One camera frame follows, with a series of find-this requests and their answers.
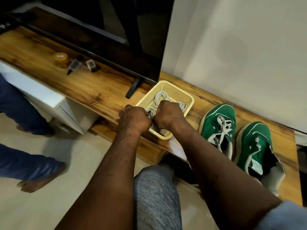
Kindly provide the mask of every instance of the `light blue shirt sleeve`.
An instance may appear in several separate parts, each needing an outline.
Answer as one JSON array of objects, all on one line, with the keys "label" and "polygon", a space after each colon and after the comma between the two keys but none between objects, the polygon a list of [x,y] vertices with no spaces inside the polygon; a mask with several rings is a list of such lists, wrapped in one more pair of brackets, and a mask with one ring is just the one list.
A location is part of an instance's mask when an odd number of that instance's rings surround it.
[{"label": "light blue shirt sleeve", "polygon": [[307,208],[285,201],[272,209],[255,230],[306,230]]}]

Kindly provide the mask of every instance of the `fist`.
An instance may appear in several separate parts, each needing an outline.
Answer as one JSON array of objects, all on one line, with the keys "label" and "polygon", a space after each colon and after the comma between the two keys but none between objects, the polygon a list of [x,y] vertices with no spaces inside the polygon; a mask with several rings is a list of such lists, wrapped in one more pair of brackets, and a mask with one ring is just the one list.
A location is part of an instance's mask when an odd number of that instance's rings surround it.
[{"label": "fist", "polygon": [[125,111],[119,113],[118,131],[126,130],[142,134],[151,127],[151,119],[142,107],[127,105]]},{"label": "fist", "polygon": [[185,121],[178,103],[162,100],[158,106],[154,121],[160,128],[172,131],[173,128]]}]

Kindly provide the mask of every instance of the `yellow plastic basket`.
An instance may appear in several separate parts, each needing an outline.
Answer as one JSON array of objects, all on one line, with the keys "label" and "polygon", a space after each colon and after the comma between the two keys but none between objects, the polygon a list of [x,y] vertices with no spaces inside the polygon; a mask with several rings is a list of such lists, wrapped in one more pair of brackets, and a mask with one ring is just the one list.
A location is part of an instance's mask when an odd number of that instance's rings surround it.
[{"label": "yellow plastic basket", "polygon": [[[192,105],[194,104],[194,98],[187,92],[176,87],[172,83],[169,83],[168,81],[159,81],[135,106],[143,107],[145,110],[147,110],[148,108],[153,108],[157,110],[157,108],[154,107],[153,103],[156,94],[161,90],[167,92],[167,94],[169,95],[169,100],[171,102],[180,101],[188,105],[183,113],[183,115],[186,116]],[[149,132],[158,137],[159,139],[170,139],[173,135],[170,131],[163,128],[159,128],[157,124],[154,124],[149,129]]]}]

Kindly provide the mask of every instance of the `left hand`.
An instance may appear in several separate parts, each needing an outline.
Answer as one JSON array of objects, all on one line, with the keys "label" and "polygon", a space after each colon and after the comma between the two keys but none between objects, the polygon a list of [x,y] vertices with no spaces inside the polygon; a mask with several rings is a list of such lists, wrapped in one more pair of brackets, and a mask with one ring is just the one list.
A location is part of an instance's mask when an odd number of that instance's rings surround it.
[{"label": "left hand", "polygon": [[142,107],[127,105],[125,111],[119,113],[118,131],[126,130],[142,134],[151,127],[151,119]]}]

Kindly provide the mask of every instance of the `wall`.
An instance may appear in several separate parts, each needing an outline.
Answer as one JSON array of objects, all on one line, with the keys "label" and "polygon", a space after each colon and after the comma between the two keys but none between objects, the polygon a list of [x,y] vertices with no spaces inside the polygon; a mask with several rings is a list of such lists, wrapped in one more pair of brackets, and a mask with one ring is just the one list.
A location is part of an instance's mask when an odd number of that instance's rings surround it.
[{"label": "wall", "polygon": [[306,6],[175,0],[162,71],[307,132]]}]

